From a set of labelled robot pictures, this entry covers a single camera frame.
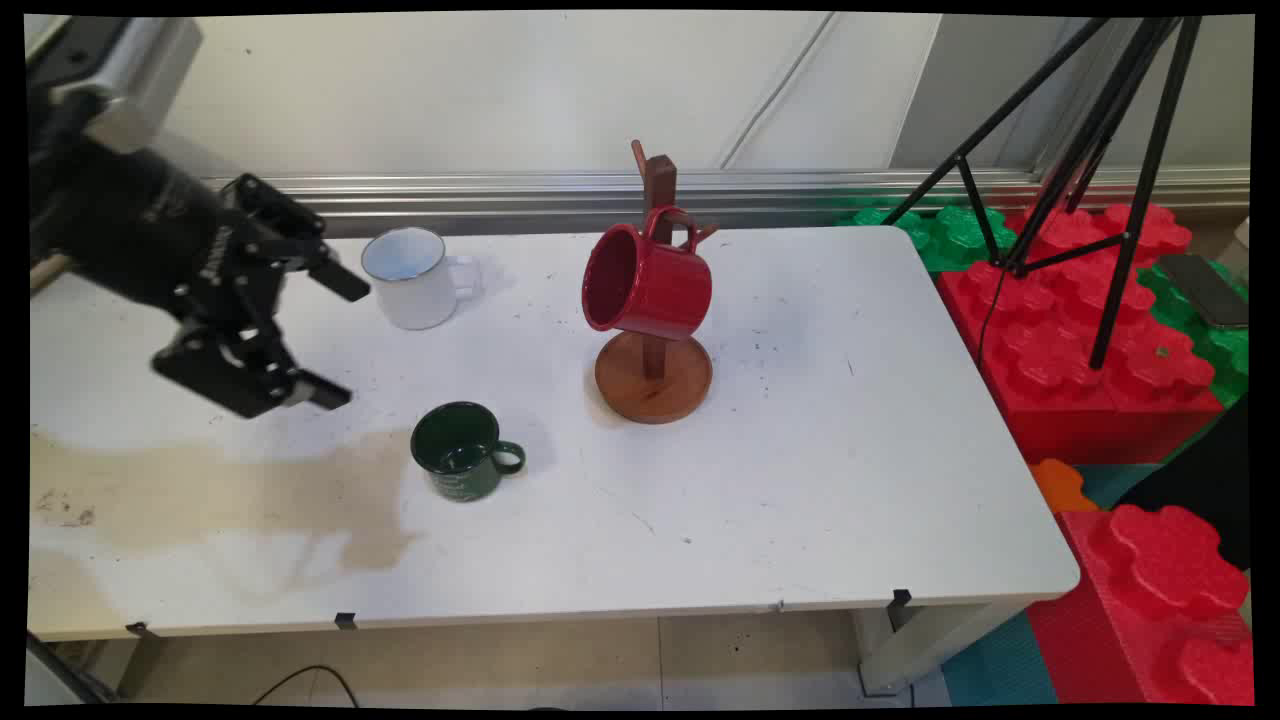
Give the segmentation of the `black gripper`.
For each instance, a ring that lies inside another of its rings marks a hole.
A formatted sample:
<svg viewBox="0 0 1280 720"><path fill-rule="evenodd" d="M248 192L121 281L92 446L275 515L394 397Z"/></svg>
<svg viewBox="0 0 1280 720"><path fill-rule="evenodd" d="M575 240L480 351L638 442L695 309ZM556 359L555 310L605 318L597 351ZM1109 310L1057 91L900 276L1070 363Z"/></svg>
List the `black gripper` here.
<svg viewBox="0 0 1280 720"><path fill-rule="evenodd" d="M287 272L348 302L371 292L325 241L319 214L253 174L212 191L152 150L119 155L84 136L32 140L28 178L31 268L64 258L183 323L151 359L159 375L246 419L352 400L274 332Z"/></svg>

